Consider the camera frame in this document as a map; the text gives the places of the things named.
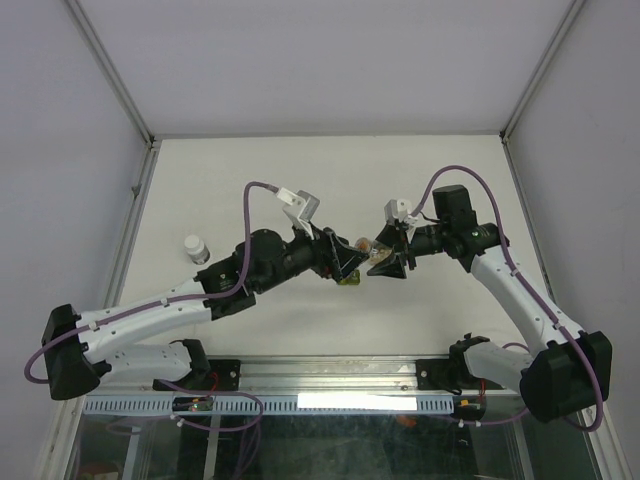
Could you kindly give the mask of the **clear bottle orange pills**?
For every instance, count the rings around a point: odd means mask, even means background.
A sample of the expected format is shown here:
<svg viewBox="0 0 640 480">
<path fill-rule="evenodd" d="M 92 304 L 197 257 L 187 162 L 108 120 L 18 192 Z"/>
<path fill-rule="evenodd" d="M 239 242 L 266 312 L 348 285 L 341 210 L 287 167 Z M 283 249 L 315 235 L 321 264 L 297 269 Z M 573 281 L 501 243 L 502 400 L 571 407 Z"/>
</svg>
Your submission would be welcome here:
<svg viewBox="0 0 640 480">
<path fill-rule="evenodd" d="M 365 252 L 368 255 L 367 263 L 371 266 L 375 266 L 382 261 L 386 260 L 392 253 L 392 248 L 386 248 L 383 245 L 378 244 L 375 239 L 369 239 L 372 244 L 370 252 Z"/>
</svg>

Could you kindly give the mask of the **green pill box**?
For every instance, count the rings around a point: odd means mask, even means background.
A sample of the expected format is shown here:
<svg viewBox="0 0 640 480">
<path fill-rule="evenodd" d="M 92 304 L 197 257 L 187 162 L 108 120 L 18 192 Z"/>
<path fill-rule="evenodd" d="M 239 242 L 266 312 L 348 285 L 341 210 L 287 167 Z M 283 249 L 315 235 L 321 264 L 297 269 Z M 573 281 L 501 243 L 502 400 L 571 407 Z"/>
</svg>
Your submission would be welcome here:
<svg viewBox="0 0 640 480">
<path fill-rule="evenodd" d="M 361 276 L 359 270 L 354 270 L 348 276 L 344 277 L 338 282 L 340 286 L 356 286 L 361 282 Z"/>
</svg>

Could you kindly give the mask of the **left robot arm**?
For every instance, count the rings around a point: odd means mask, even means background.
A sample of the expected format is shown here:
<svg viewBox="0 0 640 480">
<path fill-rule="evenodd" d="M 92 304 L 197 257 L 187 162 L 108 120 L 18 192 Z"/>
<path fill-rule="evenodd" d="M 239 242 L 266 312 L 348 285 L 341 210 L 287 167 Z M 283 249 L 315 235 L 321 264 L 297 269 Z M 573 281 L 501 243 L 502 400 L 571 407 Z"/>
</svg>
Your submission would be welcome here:
<svg viewBox="0 0 640 480">
<path fill-rule="evenodd" d="M 229 257 L 151 300 L 90 312 L 58 306 L 42 336 L 50 396 L 70 400 L 123 378 L 201 387 L 210 366 L 200 341 L 157 346 L 146 344 L 146 339 L 235 315 L 255 306 L 257 296 L 306 271 L 341 282 L 367 258 L 365 251 L 330 228 L 297 230 L 289 242 L 275 231 L 261 229 Z"/>
</svg>

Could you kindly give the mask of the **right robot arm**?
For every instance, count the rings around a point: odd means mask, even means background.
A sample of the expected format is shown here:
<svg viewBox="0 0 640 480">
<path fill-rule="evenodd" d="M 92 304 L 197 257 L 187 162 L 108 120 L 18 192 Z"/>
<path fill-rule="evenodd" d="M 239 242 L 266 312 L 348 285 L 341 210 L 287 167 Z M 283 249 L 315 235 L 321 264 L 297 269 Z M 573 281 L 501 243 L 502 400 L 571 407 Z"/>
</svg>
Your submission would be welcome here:
<svg viewBox="0 0 640 480">
<path fill-rule="evenodd" d="M 490 381 L 519 393 L 543 423 L 588 407 L 595 407 L 594 421 L 600 423 L 610 387 L 609 339 L 600 331 L 587 332 L 527 279 L 498 225 L 478 222 L 464 186 L 438 188 L 433 200 L 436 220 L 421 227 L 409 201 L 386 204 L 385 226 L 374 247 L 387 255 L 369 275 L 404 279 L 418 258 L 445 253 L 496 299 L 527 350 L 518 353 L 467 334 L 450 346 L 442 367 L 428 372 L 429 381 L 456 395 Z"/>
</svg>

